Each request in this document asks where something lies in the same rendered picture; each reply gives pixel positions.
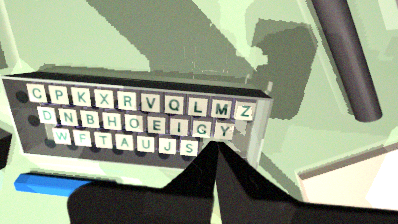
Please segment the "blue stylus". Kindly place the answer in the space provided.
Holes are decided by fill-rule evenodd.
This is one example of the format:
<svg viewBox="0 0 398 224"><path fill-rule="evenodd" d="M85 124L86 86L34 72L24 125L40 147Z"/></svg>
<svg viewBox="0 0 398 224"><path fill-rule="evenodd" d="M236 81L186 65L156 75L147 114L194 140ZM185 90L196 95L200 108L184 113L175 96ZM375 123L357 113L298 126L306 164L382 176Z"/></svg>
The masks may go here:
<svg viewBox="0 0 398 224"><path fill-rule="evenodd" d="M37 173L21 173L14 181L16 191L68 196L76 188L93 181L108 181Z"/></svg>

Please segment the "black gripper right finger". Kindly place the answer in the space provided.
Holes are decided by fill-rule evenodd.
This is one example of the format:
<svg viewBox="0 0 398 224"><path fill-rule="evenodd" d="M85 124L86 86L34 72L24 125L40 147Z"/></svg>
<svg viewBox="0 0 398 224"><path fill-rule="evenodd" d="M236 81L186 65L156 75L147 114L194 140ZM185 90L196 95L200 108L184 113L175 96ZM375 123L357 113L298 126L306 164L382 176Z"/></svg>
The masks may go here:
<svg viewBox="0 0 398 224"><path fill-rule="evenodd" d="M397 209L301 202L227 144L217 144L215 180L222 224L398 224Z"/></svg>

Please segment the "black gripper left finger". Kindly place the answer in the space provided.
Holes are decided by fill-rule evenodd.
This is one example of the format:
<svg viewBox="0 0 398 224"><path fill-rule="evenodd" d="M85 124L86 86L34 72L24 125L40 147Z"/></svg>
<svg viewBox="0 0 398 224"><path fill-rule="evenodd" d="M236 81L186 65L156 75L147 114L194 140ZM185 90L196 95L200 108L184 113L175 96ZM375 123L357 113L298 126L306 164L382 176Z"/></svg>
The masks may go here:
<svg viewBox="0 0 398 224"><path fill-rule="evenodd" d="M93 181L67 197L70 224L211 224L218 144L162 188Z"/></svg>

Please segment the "grey keyboard with white letter keys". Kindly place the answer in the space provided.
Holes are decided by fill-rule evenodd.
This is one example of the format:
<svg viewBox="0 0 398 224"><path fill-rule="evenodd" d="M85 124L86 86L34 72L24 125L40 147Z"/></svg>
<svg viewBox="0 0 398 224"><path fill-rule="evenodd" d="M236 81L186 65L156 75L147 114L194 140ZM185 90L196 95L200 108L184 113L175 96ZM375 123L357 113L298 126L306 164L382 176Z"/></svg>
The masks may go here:
<svg viewBox="0 0 398 224"><path fill-rule="evenodd" d="M0 85L23 156L173 171L210 141L258 171L274 101L257 89L36 71Z"/></svg>

